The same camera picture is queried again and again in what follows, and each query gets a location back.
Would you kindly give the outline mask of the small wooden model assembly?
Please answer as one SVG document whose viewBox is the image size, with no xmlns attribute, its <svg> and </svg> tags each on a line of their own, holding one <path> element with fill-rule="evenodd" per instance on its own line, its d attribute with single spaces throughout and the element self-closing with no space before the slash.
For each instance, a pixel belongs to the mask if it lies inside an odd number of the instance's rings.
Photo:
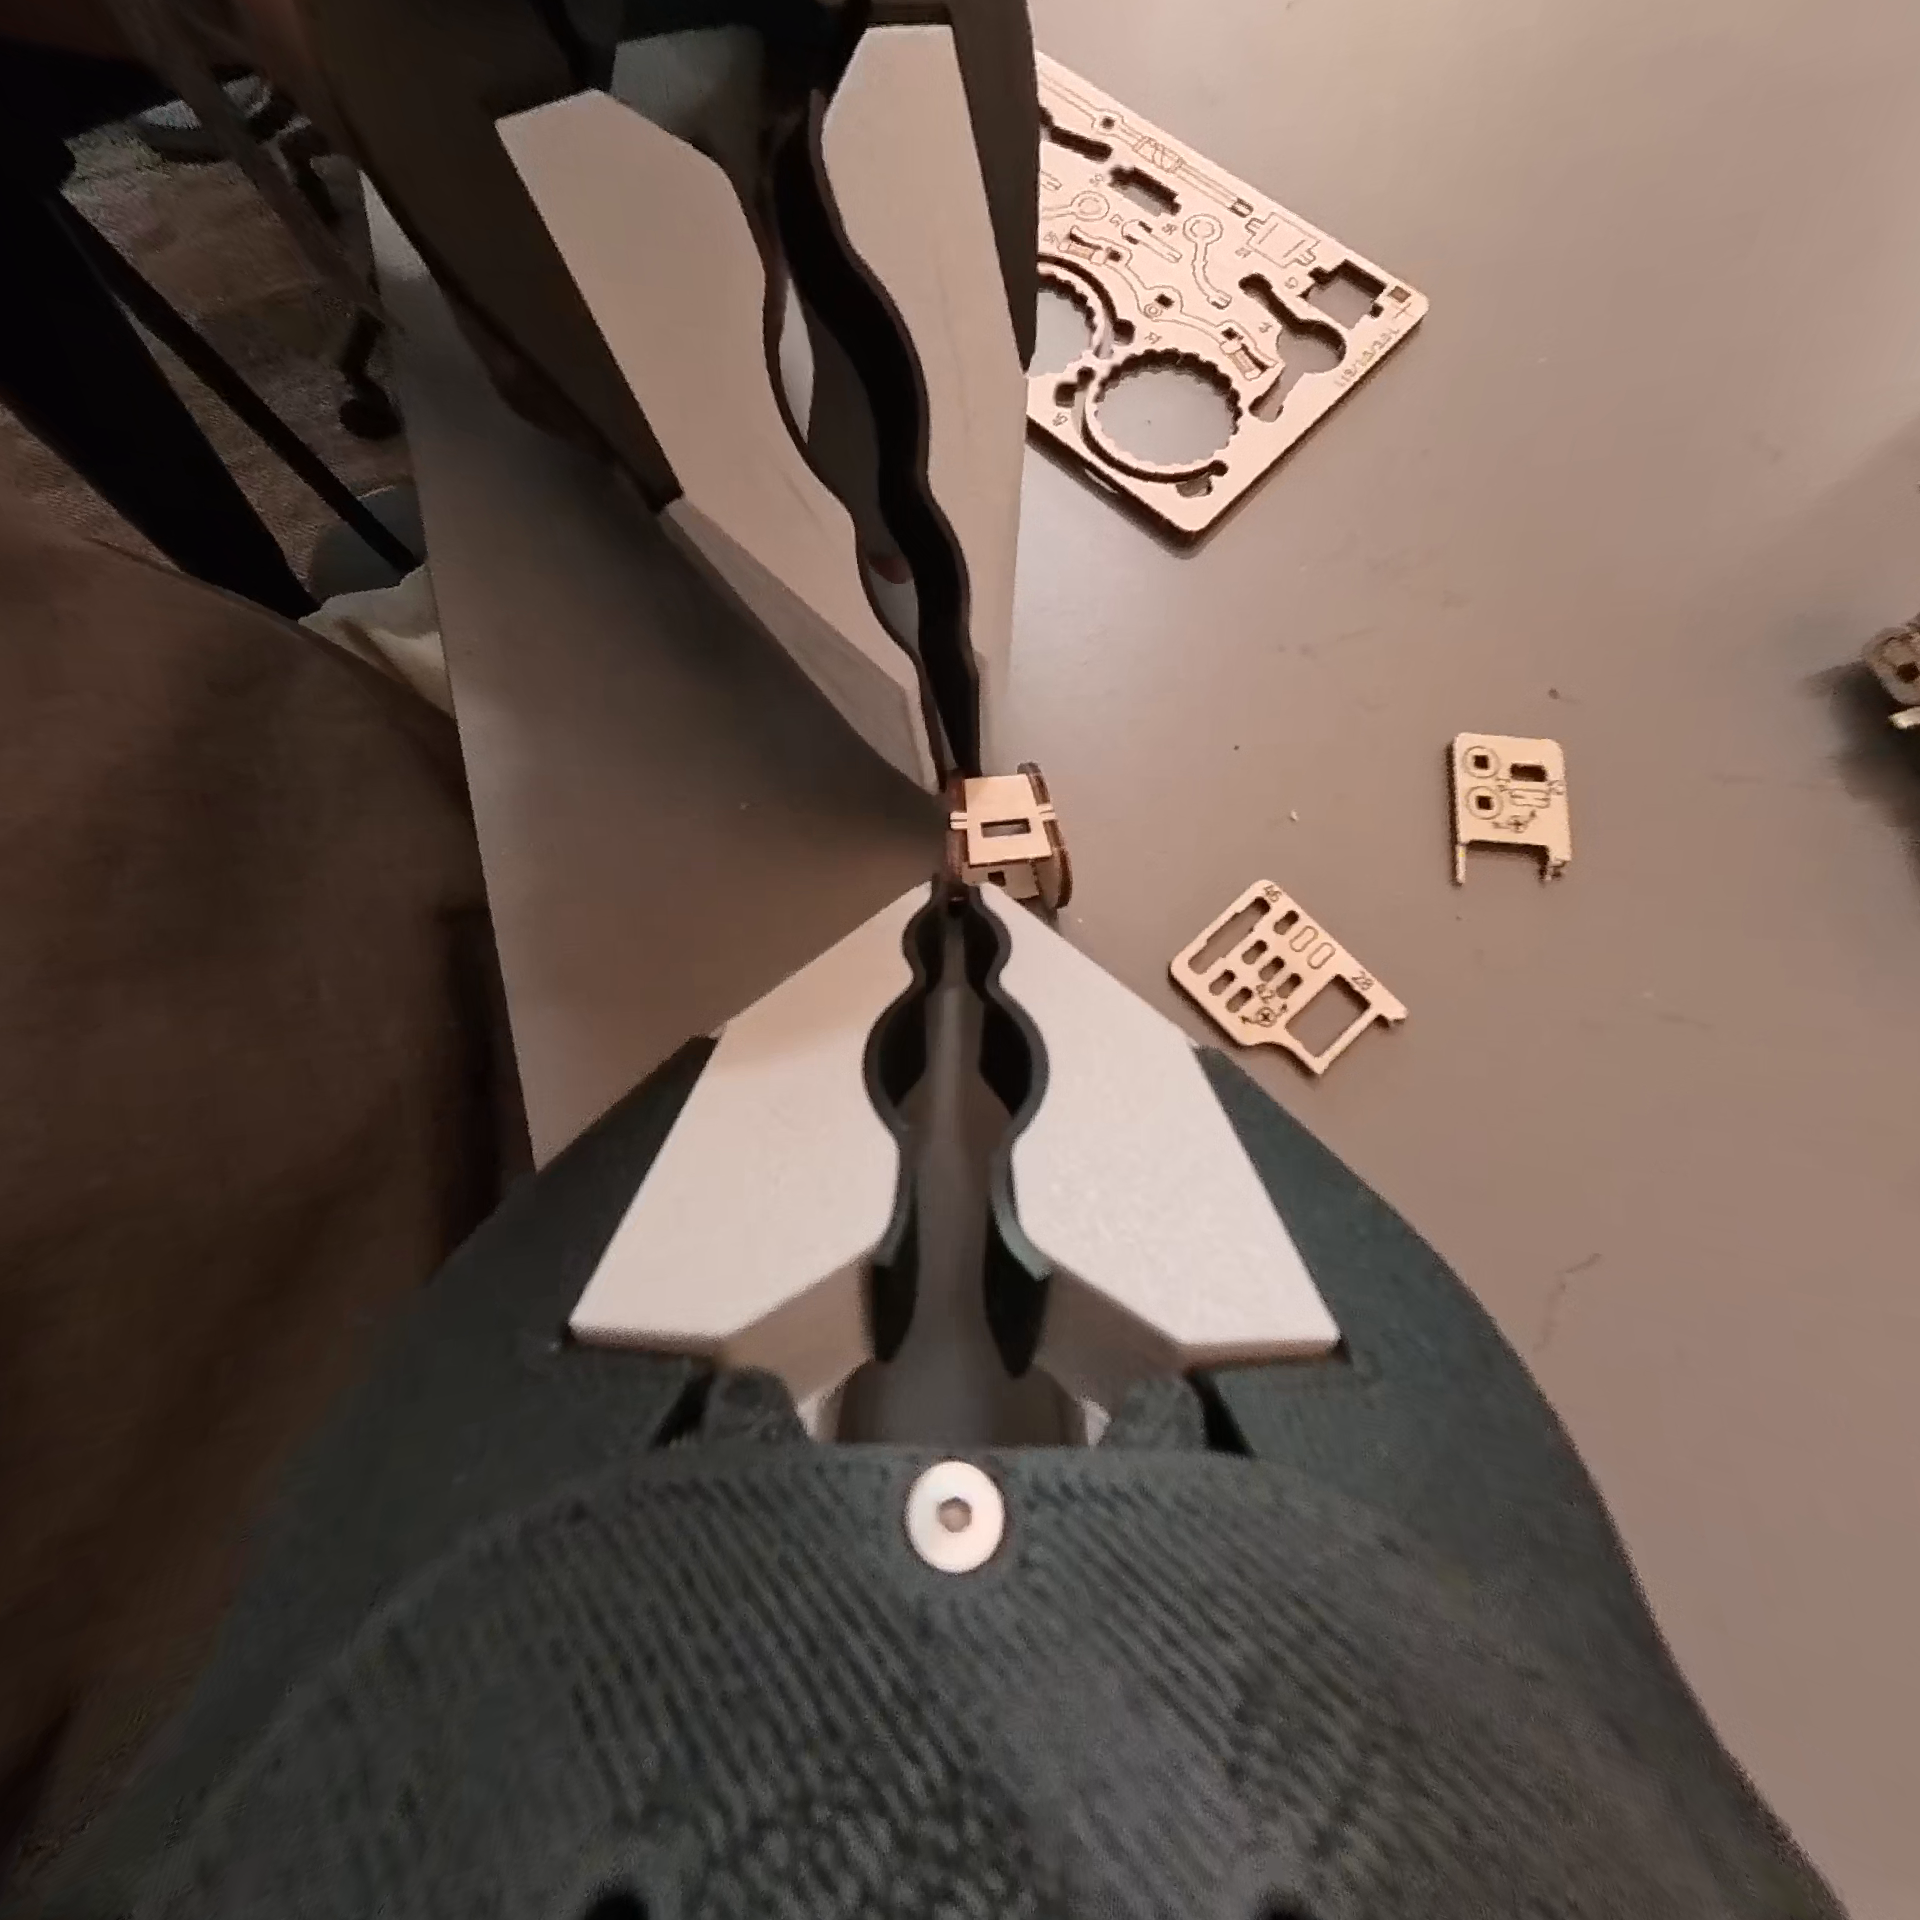
<svg viewBox="0 0 1920 1920">
<path fill-rule="evenodd" d="M 1050 917 L 1071 900 L 1067 838 L 1036 762 L 996 777 L 948 777 L 946 868 L 956 887 L 1000 887 Z"/>
</svg>

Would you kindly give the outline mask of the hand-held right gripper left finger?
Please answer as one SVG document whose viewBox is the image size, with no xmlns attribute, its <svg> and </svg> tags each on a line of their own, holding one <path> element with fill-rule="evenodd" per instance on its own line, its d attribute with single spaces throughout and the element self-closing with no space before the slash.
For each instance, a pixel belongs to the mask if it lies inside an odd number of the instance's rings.
<svg viewBox="0 0 1920 1920">
<path fill-rule="evenodd" d="M 778 1376 L 804 1429 L 869 1360 L 869 1263 L 900 1147 L 869 1092 L 879 1017 L 912 989 L 920 885 L 737 1014 L 619 1221 L 570 1333 L 582 1349 Z"/>
</svg>

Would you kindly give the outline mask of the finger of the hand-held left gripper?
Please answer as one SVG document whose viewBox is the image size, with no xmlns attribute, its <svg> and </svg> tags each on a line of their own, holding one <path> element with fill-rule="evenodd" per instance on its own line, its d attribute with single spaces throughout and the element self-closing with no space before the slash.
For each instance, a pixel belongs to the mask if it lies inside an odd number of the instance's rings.
<svg viewBox="0 0 1920 1920">
<path fill-rule="evenodd" d="M 781 138 L 804 454 L 856 585 L 903 610 L 912 713 L 990 751 L 1014 644 L 1036 336 L 1041 81 L 1028 13 L 852 13 Z"/>
<path fill-rule="evenodd" d="M 665 531 L 877 758 L 942 791 L 969 762 L 964 567 L 927 495 L 914 354 L 835 226 L 814 133 L 781 162 L 781 213 L 804 290 L 903 407 L 879 430 L 879 503 L 917 580 L 914 644 L 879 620 L 852 511 L 781 409 L 771 284 L 730 173 L 602 90 L 496 129 L 673 471 Z"/>
</svg>

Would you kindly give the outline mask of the wooden parts sheet gear cutouts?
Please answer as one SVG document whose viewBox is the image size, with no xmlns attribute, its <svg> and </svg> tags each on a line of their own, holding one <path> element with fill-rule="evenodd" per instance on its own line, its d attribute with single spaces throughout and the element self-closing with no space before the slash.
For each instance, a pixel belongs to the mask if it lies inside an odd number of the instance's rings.
<svg viewBox="0 0 1920 1920">
<path fill-rule="evenodd" d="M 1029 372 L 1029 434 L 1194 545 L 1415 336 L 1428 297 L 1066 63 L 1036 55 L 1036 90 L 1036 272 L 1084 340 Z M 1116 395 L 1146 377 L 1196 378 L 1220 445 L 1126 450 Z"/>
</svg>

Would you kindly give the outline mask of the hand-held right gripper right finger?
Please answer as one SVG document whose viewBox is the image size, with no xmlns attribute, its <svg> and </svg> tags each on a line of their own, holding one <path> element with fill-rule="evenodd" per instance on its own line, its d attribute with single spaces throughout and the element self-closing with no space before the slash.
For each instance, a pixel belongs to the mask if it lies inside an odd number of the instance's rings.
<svg viewBox="0 0 1920 1920">
<path fill-rule="evenodd" d="M 1329 1357 L 1200 1047 L 996 887 L 969 889 L 969 983 L 1005 1115 L 984 1274 L 1002 1369 L 1116 1413 L 1136 1382 Z"/>
</svg>

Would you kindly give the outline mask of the grey desk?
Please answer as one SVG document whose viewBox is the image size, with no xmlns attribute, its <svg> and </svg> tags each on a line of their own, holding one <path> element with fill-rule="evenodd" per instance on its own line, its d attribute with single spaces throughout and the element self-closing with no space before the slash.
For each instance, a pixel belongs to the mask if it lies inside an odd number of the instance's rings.
<svg viewBox="0 0 1920 1920">
<path fill-rule="evenodd" d="M 1269 876 L 1409 1007 L 1239 1052 L 1477 1288 L 1677 1666 L 1918 1917 L 1918 5 L 1035 5 L 1428 319 L 1194 550 L 1028 454 L 1005 758 L 1071 939 Z M 1566 751 L 1573 863 L 1449 744 Z"/>
</svg>

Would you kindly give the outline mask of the small wooden piece round holes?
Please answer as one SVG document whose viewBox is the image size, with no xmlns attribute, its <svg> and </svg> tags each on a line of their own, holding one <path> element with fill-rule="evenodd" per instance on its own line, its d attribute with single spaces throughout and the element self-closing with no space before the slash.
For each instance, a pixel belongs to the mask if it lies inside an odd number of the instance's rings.
<svg viewBox="0 0 1920 1920">
<path fill-rule="evenodd" d="M 1477 845 L 1541 860 L 1541 879 L 1573 863 L 1566 751 L 1548 736 L 1455 735 L 1449 744 L 1452 885 Z"/>
</svg>

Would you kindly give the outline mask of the black office chair base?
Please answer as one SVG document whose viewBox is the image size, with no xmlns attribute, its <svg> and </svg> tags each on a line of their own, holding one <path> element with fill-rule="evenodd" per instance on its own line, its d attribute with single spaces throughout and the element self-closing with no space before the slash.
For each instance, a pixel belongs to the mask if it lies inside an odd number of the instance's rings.
<svg viewBox="0 0 1920 1920">
<path fill-rule="evenodd" d="M 331 467 L 70 201 L 77 140 L 158 111 L 185 111 L 200 154 L 244 169 L 312 266 L 375 331 L 373 293 L 271 154 L 286 112 L 249 5 L 4 5 L 4 407 L 182 572 L 306 617 L 300 585 L 142 336 L 210 385 L 341 519 L 336 593 L 388 589 L 419 556 L 352 503 Z"/>
</svg>

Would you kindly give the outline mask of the person's brown clothing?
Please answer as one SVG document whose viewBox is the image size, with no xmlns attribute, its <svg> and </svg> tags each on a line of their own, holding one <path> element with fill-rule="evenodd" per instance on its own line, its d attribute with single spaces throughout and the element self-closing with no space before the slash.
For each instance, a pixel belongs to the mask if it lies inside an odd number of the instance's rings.
<svg viewBox="0 0 1920 1920">
<path fill-rule="evenodd" d="M 515 1110 L 460 736 L 395 654 L 4 495 L 4 1917 L 194 1687 Z"/>
</svg>

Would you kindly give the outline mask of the small wooden piece slotted grid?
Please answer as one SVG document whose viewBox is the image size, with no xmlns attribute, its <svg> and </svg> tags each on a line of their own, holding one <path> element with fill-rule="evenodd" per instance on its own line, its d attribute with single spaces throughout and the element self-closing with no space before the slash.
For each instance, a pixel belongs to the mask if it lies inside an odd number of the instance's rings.
<svg viewBox="0 0 1920 1920">
<path fill-rule="evenodd" d="M 1175 952 L 1167 975 L 1231 1043 L 1274 1047 L 1311 1076 L 1325 1076 L 1375 1026 L 1409 1017 L 1275 879 L 1253 879 Z"/>
</svg>

